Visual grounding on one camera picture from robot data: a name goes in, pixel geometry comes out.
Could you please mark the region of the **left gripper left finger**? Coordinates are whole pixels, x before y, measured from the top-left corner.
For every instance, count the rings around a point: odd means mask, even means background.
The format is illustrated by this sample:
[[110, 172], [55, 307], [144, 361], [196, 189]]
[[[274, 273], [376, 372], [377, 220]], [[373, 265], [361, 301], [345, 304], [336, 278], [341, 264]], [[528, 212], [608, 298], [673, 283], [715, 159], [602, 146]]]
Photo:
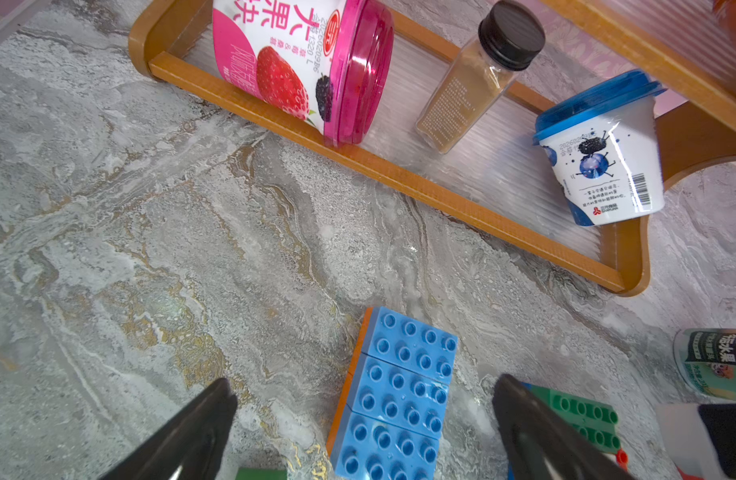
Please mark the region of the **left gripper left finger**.
[[222, 464], [238, 397], [219, 378], [127, 458], [105, 479], [214, 479]]

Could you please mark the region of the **red brick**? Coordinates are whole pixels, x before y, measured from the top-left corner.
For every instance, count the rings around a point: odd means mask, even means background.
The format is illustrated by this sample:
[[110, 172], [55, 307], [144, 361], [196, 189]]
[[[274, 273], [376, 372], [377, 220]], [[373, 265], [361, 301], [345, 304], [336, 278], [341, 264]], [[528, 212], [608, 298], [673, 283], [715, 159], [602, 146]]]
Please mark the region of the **red brick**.
[[615, 454], [617, 464], [625, 471], [628, 470], [629, 457], [623, 449], [619, 449]]

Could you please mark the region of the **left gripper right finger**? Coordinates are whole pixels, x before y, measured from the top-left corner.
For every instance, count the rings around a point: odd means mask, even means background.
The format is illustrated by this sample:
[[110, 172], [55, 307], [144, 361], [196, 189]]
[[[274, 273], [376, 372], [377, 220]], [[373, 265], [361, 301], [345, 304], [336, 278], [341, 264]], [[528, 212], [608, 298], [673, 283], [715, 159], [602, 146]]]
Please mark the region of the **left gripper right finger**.
[[510, 374], [496, 381], [492, 405], [510, 479], [630, 479], [615, 460]]

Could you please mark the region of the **light blue brick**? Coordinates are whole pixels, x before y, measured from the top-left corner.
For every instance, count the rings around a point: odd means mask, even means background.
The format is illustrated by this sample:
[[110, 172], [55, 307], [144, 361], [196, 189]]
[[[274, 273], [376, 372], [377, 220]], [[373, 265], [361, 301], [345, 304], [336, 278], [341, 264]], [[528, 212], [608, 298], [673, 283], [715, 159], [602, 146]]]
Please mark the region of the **light blue brick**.
[[448, 399], [447, 385], [361, 354], [347, 405], [367, 417], [440, 439]]
[[335, 474], [345, 479], [432, 479], [438, 454], [436, 439], [346, 408], [331, 464]]
[[366, 310], [362, 353], [437, 382], [453, 379], [459, 338], [387, 307]]

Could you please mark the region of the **small green brick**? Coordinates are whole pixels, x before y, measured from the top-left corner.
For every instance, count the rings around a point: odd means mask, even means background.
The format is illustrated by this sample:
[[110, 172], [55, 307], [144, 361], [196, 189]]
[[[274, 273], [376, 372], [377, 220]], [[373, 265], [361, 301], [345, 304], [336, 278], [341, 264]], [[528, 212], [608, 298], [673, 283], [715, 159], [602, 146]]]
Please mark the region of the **small green brick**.
[[287, 480], [287, 471], [280, 469], [262, 469], [242, 467], [238, 470], [236, 480]]

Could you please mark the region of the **orange brick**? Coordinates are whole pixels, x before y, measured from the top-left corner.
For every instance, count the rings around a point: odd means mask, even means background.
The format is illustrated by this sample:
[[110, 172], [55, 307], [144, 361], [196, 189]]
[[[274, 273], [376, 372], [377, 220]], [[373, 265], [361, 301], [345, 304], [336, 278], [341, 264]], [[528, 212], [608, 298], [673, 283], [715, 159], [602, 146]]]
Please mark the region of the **orange brick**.
[[358, 333], [358, 337], [357, 337], [357, 340], [356, 340], [356, 344], [355, 344], [355, 347], [354, 347], [354, 350], [353, 350], [353, 354], [352, 354], [350, 365], [349, 365], [349, 369], [348, 369], [348, 374], [350, 376], [353, 376], [354, 375], [354, 372], [355, 372], [355, 370], [357, 368], [357, 365], [358, 365], [358, 362], [359, 362], [359, 358], [360, 358], [360, 355], [362, 353], [362, 346], [363, 346], [363, 343], [365, 341], [365, 338], [366, 338], [368, 329], [370, 327], [372, 313], [373, 313], [373, 309], [372, 308], [367, 308], [366, 311], [365, 311], [365, 314], [363, 316], [361, 328], [360, 328], [360, 331]]
[[343, 388], [342, 388], [341, 395], [338, 401], [336, 412], [334, 414], [333, 422], [332, 422], [332, 425], [331, 425], [331, 428], [328, 434], [328, 438], [327, 438], [326, 449], [327, 449], [328, 456], [331, 456], [335, 443], [336, 443], [336, 439], [337, 439], [339, 429], [340, 429], [342, 415], [343, 415], [345, 407], [347, 406], [347, 400], [348, 400], [349, 393], [351, 390], [352, 380], [353, 380], [353, 374], [348, 373], [346, 375], [346, 379], [343, 384]]

